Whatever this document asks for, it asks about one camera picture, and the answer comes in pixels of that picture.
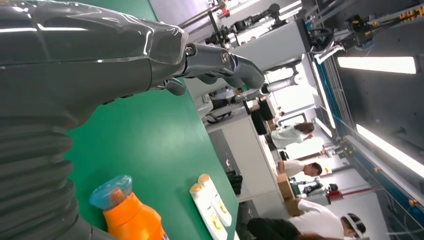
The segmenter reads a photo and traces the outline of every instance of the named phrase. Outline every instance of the green work surface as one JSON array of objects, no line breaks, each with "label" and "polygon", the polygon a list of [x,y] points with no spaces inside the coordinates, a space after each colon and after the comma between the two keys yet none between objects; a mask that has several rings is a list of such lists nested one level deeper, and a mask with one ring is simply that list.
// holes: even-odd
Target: green work surface
[{"label": "green work surface", "polygon": [[[80,2],[155,19],[147,0]],[[102,211],[89,204],[91,192],[119,175],[130,175],[133,192],[162,216],[171,240],[212,239],[189,193],[204,173],[210,174],[232,215],[226,230],[235,233],[238,202],[193,101],[186,93],[150,91],[99,106],[89,121],[69,132],[73,148],[70,178],[82,216],[106,230]]]}]

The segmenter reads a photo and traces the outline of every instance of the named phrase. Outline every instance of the orange detergent bottle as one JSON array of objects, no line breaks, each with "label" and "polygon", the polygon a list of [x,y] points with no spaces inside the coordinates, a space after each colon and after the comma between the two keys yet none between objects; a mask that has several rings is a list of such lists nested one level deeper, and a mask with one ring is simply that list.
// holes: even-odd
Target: orange detergent bottle
[{"label": "orange detergent bottle", "polygon": [[118,176],[98,187],[90,204],[103,209],[108,233],[118,240],[169,240],[161,216],[132,192],[130,176]]}]

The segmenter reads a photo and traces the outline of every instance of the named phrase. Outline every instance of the blue rail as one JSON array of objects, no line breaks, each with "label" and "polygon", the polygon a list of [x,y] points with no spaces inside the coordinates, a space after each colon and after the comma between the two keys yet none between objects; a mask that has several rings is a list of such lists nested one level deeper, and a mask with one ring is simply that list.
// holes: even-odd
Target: blue rail
[{"label": "blue rail", "polygon": [[[330,110],[332,111],[333,118],[336,119],[336,128],[340,136],[345,136],[349,129],[341,121],[340,109],[337,106],[335,95],[332,91],[331,85],[328,80],[327,71],[324,66],[317,65],[318,74],[322,80],[322,85],[324,91],[327,95],[327,101],[329,103]],[[365,167],[365,169],[381,184],[381,186],[406,210],[409,211],[411,216],[421,225],[424,226],[424,212],[419,207],[411,207],[410,198],[394,185],[390,179],[388,179],[384,174],[376,173],[374,171],[375,166],[361,153],[355,152],[354,156],[356,159]]]}]

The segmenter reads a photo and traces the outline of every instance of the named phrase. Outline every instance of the white bottle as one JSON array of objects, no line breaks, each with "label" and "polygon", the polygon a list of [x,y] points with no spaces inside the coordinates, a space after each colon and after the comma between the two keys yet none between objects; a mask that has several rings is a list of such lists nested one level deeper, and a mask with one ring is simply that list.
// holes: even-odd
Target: white bottle
[{"label": "white bottle", "polygon": [[211,177],[208,174],[202,174],[198,178],[198,183],[205,188],[205,192],[207,192],[207,194],[209,195],[209,199],[212,202],[212,206],[215,208],[215,211],[224,226],[231,226],[231,214],[225,207],[223,200],[221,199],[221,196],[218,193],[218,190],[215,187],[215,184],[212,181]]},{"label": "white bottle", "polygon": [[196,183],[190,188],[190,194],[212,239],[227,240],[228,233],[221,223],[214,206],[212,206],[205,188],[201,184]]}]

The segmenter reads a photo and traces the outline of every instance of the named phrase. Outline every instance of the white machine housing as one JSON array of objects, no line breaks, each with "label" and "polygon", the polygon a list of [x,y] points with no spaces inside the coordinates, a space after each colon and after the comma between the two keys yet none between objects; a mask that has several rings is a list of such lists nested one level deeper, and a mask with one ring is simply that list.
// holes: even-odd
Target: white machine housing
[{"label": "white machine housing", "polygon": [[[231,49],[230,52],[251,60],[260,70],[267,71],[275,66],[300,59],[310,49],[311,43],[305,22],[297,19]],[[186,84],[193,99],[228,86],[223,79],[218,79],[211,85],[200,80],[189,79]]]}]

